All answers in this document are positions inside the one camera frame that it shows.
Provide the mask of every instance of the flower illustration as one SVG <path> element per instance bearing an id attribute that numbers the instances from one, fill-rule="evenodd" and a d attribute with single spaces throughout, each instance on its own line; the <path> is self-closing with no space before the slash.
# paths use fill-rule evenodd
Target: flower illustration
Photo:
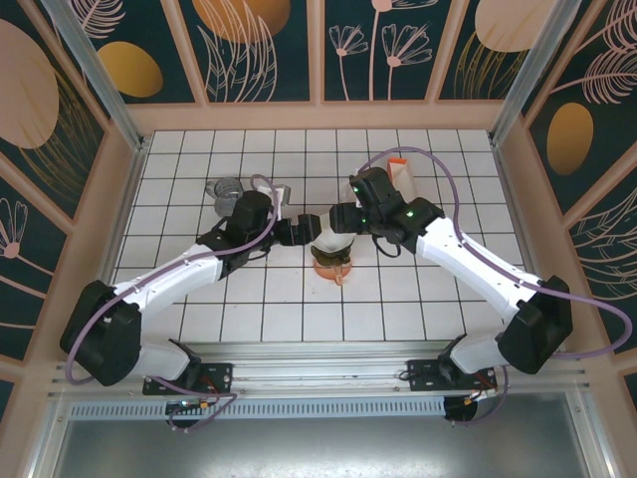
<path id="1" fill-rule="evenodd" d="M 0 257 L 15 259 L 20 254 L 20 241 L 27 225 L 29 210 L 16 201 L 13 214 L 6 198 L 0 199 Z"/>
<path id="2" fill-rule="evenodd" d="M 40 272 L 53 276 L 53 272 L 34 264 L 20 255 L 20 243 L 27 226 L 28 216 L 29 209 L 22 202 L 16 201 L 12 210 L 6 198 L 0 199 L 0 259 L 18 259 Z M 0 276 L 0 282 L 40 299 L 47 297 L 46 294 L 13 281 L 8 277 Z M 3 323 L 0 323 L 0 326 L 14 327 Z"/>
<path id="3" fill-rule="evenodd" d="M 374 53 L 376 51 L 376 32 L 378 31 L 378 19 L 380 14 L 391 10 L 411 10 L 414 8 L 431 7 L 436 3 L 438 3 L 438 0 L 371 0 L 371 6 L 376 13 L 374 14 L 373 26 L 371 27 L 371 53 L 369 57 L 370 101 L 374 99 Z"/>
<path id="4" fill-rule="evenodd" d="M 436 3 L 438 3 L 438 0 L 371 0 L 371 5 L 374 9 L 381 13 L 390 10 L 430 7 Z"/>
<path id="5" fill-rule="evenodd" d="M 333 26 L 329 29 L 329 38 L 336 50 L 336 54 L 338 55 L 338 63 L 340 64 L 340 80 L 342 82 L 342 90 L 345 93 L 345 100 L 349 101 L 342 59 L 348 55 L 356 55 L 358 53 L 366 52 L 369 45 L 367 42 L 363 42 L 364 35 L 360 31 L 360 25 L 357 27 L 343 27 L 342 31 L 340 31 L 339 26 Z"/>
<path id="6" fill-rule="evenodd" d="M 389 65 L 389 81 L 387 82 L 387 99 L 391 100 L 391 81 L 394 68 L 404 65 L 416 65 L 428 62 L 432 58 L 431 48 L 425 48 L 429 43 L 426 33 L 427 25 L 420 28 L 406 26 L 403 27 L 396 36 L 396 25 L 383 27 L 382 46 Z"/>

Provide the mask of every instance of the leaf illustration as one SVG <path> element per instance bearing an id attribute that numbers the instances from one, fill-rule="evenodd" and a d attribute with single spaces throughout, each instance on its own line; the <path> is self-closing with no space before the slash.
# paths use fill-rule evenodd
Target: leaf illustration
<path id="1" fill-rule="evenodd" d="M 616 0 L 606 17 L 604 42 L 615 52 L 634 50 L 637 45 L 637 0 Z"/>
<path id="2" fill-rule="evenodd" d="M 71 0 L 71 6 L 89 38 L 107 38 L 125 15 L 123 0 Z"/>

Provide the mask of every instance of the dark teal wallpaper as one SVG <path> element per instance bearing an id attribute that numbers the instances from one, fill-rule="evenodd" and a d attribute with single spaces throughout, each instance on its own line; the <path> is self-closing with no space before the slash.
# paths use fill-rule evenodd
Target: dark teal wallpaper
<path id="1" fill-rule="evenodd" d="M 635 411 L 637 411 L 637 373 L 631 373 L 629 375 L 625 375 L 624 379 L 626 380 L 626 387 L 628 387 L 628 393 L 630 393 L 630 397 L 633 399 L 633 405 L 635 405 Z"/>
<path id="2" fill-rule="evenodd" d="M 609 0 L 530 126 L 562 212 L 637 140 L 637 4 Z"/>
<path id="3" fill-rule="evenodd" d="M 503 100 L 550 6 L 545 1 L 471 0 L 440 100 Z"/>
<path id="4" fill-rule="evenodd" d="M 212 103 L 310 99 L 306 0 L 180 0 Z"/>
<path id="5" fill-rule="evenodd" d="M 73 218 L 104 131 L 15 0 L 0 45 L 0 153 Z"/>
<path id="6" fill-rule="evenodd" d="M 0 355 L 22 360 L 66 235 L 0 179 Z"/>
<path id="7" fill-rule="evenodd" d="M 326 101 L 425 98 L 450 3 L 385 3 L 325 1 Z"/>
<path id="8" fill-rule="evenodd" d="M 571 229 L 570 237 L 593 296 L 626 312 L 635 332 L 625 346 L 637 347 L 637 169 L 628 174 Z M 601 311 L 614 342 L 624 332 L 620 319 Z"/>
<path id="9" fill-rule="evenodd" d="M 2 423 L 2 417 L 7 409 L 7 405 L 9 404 L 9 398 L 11 397 L 12 390 L 12 382 L 0 380 L 0 423 Z"/>
<path id="10" fill-rule="evenodd" d="M 559 61 L 559 57 L 561 57 L 561 54 L 563 53 L 564 48 L 566 48 L 566 45 L 568 45 L 570 38 L 573 36 L 573 33 L 575 33 L 575 30 L 577 30 L 577 26 L 579 25 L 579 22 L 581 22 L 581 19 L 583 18 L 584 14 L 588 10 L 588 7 L 590 6 L 591 1 L 592 0 L 582 0 L 581 3 L 579 4 L 579 8 L 577 9 L 577 14 L 575 15 L 575 18 L 573 18 L 573 21 L 568 27 L 568 30 L 566 30 L 566 33 L 564 33 L 564 36 L 562 37 L 561 41 L 559 42 L 559 45 L 557 45 L 557 48 L 555 49 L 555 52 L 553 53 L 552 59 L 550 60 L 550 62 L 548 62 L 548 64 L 546 65 L 546 68 L 544 68 L 544 71 L 542 72 L 541 76 L 537 80 L 537 83 L 535 84 L 535 88 L 533 88 L 533 90 L 531 91 L 531 94 L 529 95 L 529 98 L 523 105 L 522 107 L 523 115 L 525 116 L 527 115 L 527 112 L 529 111 L 533 102 L 537 98 L 537 94 L 539 93 L 539 90 L 541 90 L 541 88 L 544 86 L 544 80 L 546 76 L 549 74 L 549 72 L 553 70 L 553 68 L 555 68 L 555 64 Z"/>

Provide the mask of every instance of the cable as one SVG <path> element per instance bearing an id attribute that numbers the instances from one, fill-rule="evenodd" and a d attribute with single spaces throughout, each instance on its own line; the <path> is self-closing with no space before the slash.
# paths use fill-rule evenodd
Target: cable
<path id="1" fill-rule="evenodd" d="M 253 185 L 253 188 L 254 188 L 254 180 L 255 179 L 262 179 L 262 180 L 266 181 L 266 183 L 270 187 L 270 190 L 272 191 L 273 204 L 275 204 L 275 207 L 276 207 L 276 204 L 278 204 L 278 196 L 277 196 L 278 193 L 277 193 L 277 189 L 275 188 L 275 186 L 272 183 L 272 181 L 270 179 L 268 179 L 266 176 L 263 176 L 261 174 L 255 174 L 250 179 L 250 183 Z M 80 349 L 80 345 L 82 344 L 82 342 L 86 338 L 87 334 L 89 333 L 89 330 L 97 323 L 97 321 L 99 321 L 102 318 L 102 316 L 106 312 L 108 312 L 110 310 L 110 308 L 112 308 L 113 306 L 118 304 L 120 301 L 124 300 L 126 297 L 128 297 L 133 292 L 143 289 L 144 287 L 146 287 L 148 284 L 150 284 L 155 279 L 158 279 L 158 278 L 164 276 L 168 272 L 170 272 L 170 271 L 172 271 L 174 269 L 177 269 L 178 267 L 181 267 L 184 264 L 188 265 L 189 263 L 194 263 L 195 261 L 198 261 L 199 259 L 207 259 L 207 258 L 210 258 L 210 257 L 217 257 L 217 256 L 227 256 L 229 254 L 236 254 L 236 253 L 243 252 L 243 251 L 246 251 L 246 250 L 250 249 L 251 247 L 259 244 L 263 239 L 265 239 L 265 237 L 268 234 L 270 234 L 270 231 L 272 231 L 272 228 L 275 226 L 276 222 L 277 222 L 277 212 L 275 210 L 273 212 L 273 214 L 272 214 L 272 217 L 270 218 L 270 222 L 268 223 L 268 226 L 264 229 L 264 231 L 261 234 L 259 234 L 259 236 L 257 236 L 254 240 L 250 241 L 249 243 L 244 244 L 243 246 L 240 246 L 240 247 L 235 247 L 235 248 L 232 248 L 232 249 L 225 249 L 225 250 L 222 250 L 222 251 L 202 252 L 200 254 L 195 254 L 194 256 L 191 256 L 188 259 L 185 259 L 184 261 L 177 261 L 177 262 L 174 262 L 172 264 L 169 264 L 166 267 L 164 267 L 162 269 L 159 269 L 159 270 L 155 271 L 154 273 L 150 274 L 147 278 L 143 279 L 142 281 L 139 281 L 134 286 L 126 289 L 121 294 L 113 297 L 108 302 L 106 302 L 103 306 L 101 306 L 91 316 L 89 321 L 84 325 L 84 327 L 82 328 L 82 330 L 78 334 L 78 337 L 76 338 L 76 341 L 73 343 L 73 346 L 71 347 L 71 351 L 69 352 L 69 356 L 67 357 L 67 363 L 66 363 L 65 369 L 64 369 L 64 374 L 65 374 L 65 377 L 66 377 L 67 381 L 70 384 L 72 384 L 72 385 L 82 385 L 84 383 L 88 383 L 89 381 L 93 380 L 92 376 L 88 376 L 88 377 L 82 378 L 82 379 L 74 378 L 73 377 L 73 362 L 75 361 L 76 355 L 78 354 L 78 350 Z M 186 390 L 186 391 L 187 391 L 186 394 L 194 394 L 194 392 L 191 392 L 190 390 Z"/>
<path id="2" fill-rule="evenodd" d="M 463 425 L 467 425 L 467 426 L 477 425 L 489 419 L 490 417 L 494 416 L 496 413 L 500 411 L 500 409 L 505 404 L 505 401 L 507 401 L 507 396 L 509 395 L 509 372 L 507 371 L 506 366 L 502 367 L 502 373 L 505 375 L 505 379 L 502 384 L 502 395 L 500 395 L 500 400 L 498 400 L 498 404 L 496 404 L 496 406 L 494 406 L 491 410 L 489 410 L 487 413 L 485 413 L 484 415 L 478 418 L 474 418 L 473 420 L 469 420 L 469 421 L 457 421 L 456 423 L 462 423 Z"/>
<path id="3" fill-rule="evenodd" d="M 424 149 L 421 149 L 419 147 L 413 147 L 413 146 L 392 147 L 391 149 L 387 149 L 386 151 L 378 153 L 375 157 L 373 157 L 366 164 L 364 164 L 359 171 L 362 171 L 363 169 L 370 167 L 371 164 L 373 164 L 375 161 L 377 161 L 383 156 L 391 154 L 392 152 L 401 152 L 401 151 L 402 152 L 418 152 L 420 154 L 423 154 L 429 157 L 443 170 L 443 172 L 445 173 L 445 176 L 447 176 L 447 179 L 449 180 L 449 185 L 451 186 L 451 192 L 453 193 L 453 196 L 454 196 L 454 214 L 453 214 L 452 220 L 454 223 L 454 232 L 456 234 L 456 238 L 458 239 L 460 244 L 463 247 L 465 247 L 465 249 L 467 249 L 479 261 L 491 267 L 494 271 L 496 271 L 500 275 L 504 276 L 510 281 L 515 282 L 516 284 L 519 284 L 522 287 L 526 287 L 527 289 L 531 289 L 532 291 L 536 291 L 541 294 L 546 294 L 548 296 L 558 297 L 560 299 L 567 299 L 568 301 L 577 301 L 577 302 L 581 302 L 584 304 L 597 307 L 598 309 L 602 309 L 604 311 L 610 312 L 611 314 L 617 316 L 624 322 L 624 326 L 625 326 L 624 333 L 621 335 L 619 339 L 617 339 L 611 345 L 604 347 L 602 349 L 599 349 L 597 351 L 591 351 L 591 352 L 554 354 L 553 355 L 554 359 L 590 359 L 593 357 L 599 357 L 619 349 L 621 346 L 626 344 L 626 342 L 628 342 L 628 339 L 630 339 L 630 336 L 633 333 L 633 324 L 630 320 L 630 317 L 628 317 L 628 315 L 624 311 L 616 308 L 615 306 L 611 306 L 610 304 L 606 304 L 605 302 L 598 301 L 597 299 L 593 299 L 590 297 L 577 296 L 575 294 L 564 293 L 560 291 L 555 291 L 553 289 L 539 286 L 538 284 L 525 282 L 519 277 L 511 274 L 509 271 L 503 269 L 498 264 L 495 264 L 489 258 L 483 256 L 480 252 L 474 249 L 472 245 L 466 241 L 462 233 L 462 230 L 460 229 L 460 197 L 458 195 L 458 188 L 456 186 L 456 183 L 454 182 L 454 178 L 451 174 L 451 171 L 449 171 L 449 169 L 447 168 L 447 166 L 445 165 L 443 161 L 438 159 L 431 152 L 428 152 L 428 151 L 425 151 Z"/>

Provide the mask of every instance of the purple cable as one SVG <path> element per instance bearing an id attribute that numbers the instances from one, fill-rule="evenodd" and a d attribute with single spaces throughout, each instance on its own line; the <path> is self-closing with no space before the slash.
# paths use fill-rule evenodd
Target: purple cable
<path id="1" fill-rule="evenodd" d="M 584 352 L 580 354 L 554 354 L 553 357 L 555 359 L 590 359 L 593 357 L 598 357 L 604 354 L 608 354 L 609 352 L 613 352 L 616 349 L 623 346 L 624 344 L 626 344 L 626 342 L 628 341 L 628 339 L 630 339 L 630 336 L 633 333 L 633 324 L 625 312 L 621 311 L 620 309 L 614 306 L 611 306 L 610 304 L 606 304 L 605 302 L 598 301 L 597 299 L 577 296 L 575 294 L 567 294 L 560 291 L 554 291 L 553 289 L 548 289 L 546 287 L 539 286 L 538 284 L 525 282 L 521 280 L 520 278 L 516 277 L 515 275 L 511 274 L 509 271 L 501 268 L 498 264 L 495 264 L 488 258 L 484 257 L 482 254 L 480 254 L 480 252 L 474 249 L 471 246 L 471 244 L 466 242 L 465 239 L 463 238 L 462 230 L 460 229 L 460 217 L 459 217 L 460 216 L 460 198 L 458 195 L 458 188 L 456 187 L 454 178 L 451 175 L 451 171 L 449 171 L 447 166 L 440 159 L 434 156 L 431 152 L 428 152 L 428 151 L 425 151 L 424 149 L 421 149 L 419 147 L 413 147 L 413 146 L 392 147 L 391 149 L 387 149 L 384 152 L 378 153 L 375 157 L 373 157 L 366 164 L 364 164 L 360 170 L 363 170 L 369 167 L 373 162 L 377 161 L 381 157 L 386 156 L 387 154 L 390 154 L 392 152 L 418 152 L 420 154 L 423 154 L 429 157 L 444 171 L 445 175 L 447 176 L 447 179 L 449 180 L 449 185 L 451 186 L 451 192 L 454 195 L 453 223 L 454 223 L 454 232 L 456 234 L 456 238 L 479 261 L 491 267 L 494 271 L 498 272 L 500 275 L 506 277 L 510 281 L 513 281 L 519 284 L 522 287 L 526 287 L 527 289 L 531 289 L 532 291 L 540 292 L 541 294 L 546 294 L 548 296 L 558 297 L 560 299 L 567 299 L 569 301 L 582 302 L 584 304 L 595 306 L 598 309 L 603 309 L 607 312 L 610 312 L 611 314 L 614 314 L 615 316 L 619 317 L 624 322 L 624 326 L 625 326 L 624 333 L 621 335 L 619 339 L 617 339 L 611 345 L 604 347 L 602 349 L 599 349 L 597 351 Z"/>
<path id="2" fill-rule="evenodd" d="M 277 204 L 279 203 L 278 196 L 277 196 L 277 190 L 275 189 L 275 186 L 272 183 L 272 181 L 270 179 L 268 179 L 266 176 L 263 176 L 261 174 L 255 174 L 255 175 L 252 176 L 252 178 L 250 180 L 251 184 L 253 184 L 253 187 L 254 187 L 254 179 L 263 179 L 264 181 L 266 181 L 268 186 L 270 186 L 270 190 L 272 191 L 272 198 L 273 198 L 272 203 L 275 205 L 275 207 L 277 207 Z M 248 244 L 245 244 L 245 245 L 240 246 L 240 247 L 235 247 L 234 249 L 225 249 L 223 251 L 211 251 L 211 252 L 202 252 L 201 254 L 195 254 L 194 256 L 189 257 L 187 259 L 187 262 L 194 262 L 194 261 L 197 261 L 199 259 L 207 259 L 209 257 L 227 256 L 228 254 L 236 254 L 238 252 L 246 251 L 246 250 L 250 249 L 252 246 L 257 245 L 268 234 L 270 234 L 270 231 L 275 226 L 276 222 L 277 222 L 277 211 L 275 210 L 273 212 L 273 214 L 272 214 L 272 217 L 270 218 L 270 222 L 268 223 L 268 226 L 266 227 L 266 229 L 261 234 L 259 234 L 259 236 L 256 237 L 253 241 L 250 241 Z M 88 376 L 87 378 L 82 378 L 82 379 L 74 378 L 73 377 L 73 362 L 76 359 L 76 355 L 78 354 L 78 350 L 80 349 L 80 345 L 82 344 L 83 340 L 86 338 L 87 334 L 89 333 L 89 330 L 96 324 L 96 322 L 106 312 L 108 312 L 108 310 L 110 310 L 110 308 L 113 307 L 115 304 L 117 304 L 118 302 L 122 301 L 123 299 L 128 297 L 133 292 L 141 290 L 142 288 L 147 286 L 149 283 L 151 283 L 155 279 L 158 279 L 159 277 L 167 274 L 168 272 L 170 272 L 170 271 L 172 271 L 174 269 L 177 269 L 178 267 L 181 267 L 184 264 L 184 262 L 181 262 L 181 261 L 180 262 L 175 262 L 175 263 L 173 263 L 173 264 L 171 264 L 169 266 L 166 266 L 166 267 L 164 267 L 162 269 L 159 269 L 158 271 L 155 271 L 154 273 L 150 274 L 144 280 L 139 281 L 133 287 L 130 287 L 129 289 L 126 289 L 125 291 L 123 291 L 118 296 L 115 296 L 112 299 L 110 299 L 103 306 L 101 306 L 98 309 L 97 312 L 95 312 L 91 316 L 91 318 L 89 319 L 87 324 L 82 328 L 82 330 L 78 334 L 78 337 L 76 338 L 76 341 L 73 343 L 73 346 L 71 347 L 71 351 L 69 352 L 69 356 L 67 358 L 67 363 L 66 363 L 65 368 L 64 368 L 64 374 L 65 374 L 65 377 L 66 377 L 67 381 L 70 384 L 72 384 L 72 385 L 82 385 L 84 383 L 88 383 L 89 381 L 93 380 L 93 378 L 91 376 Z"/>

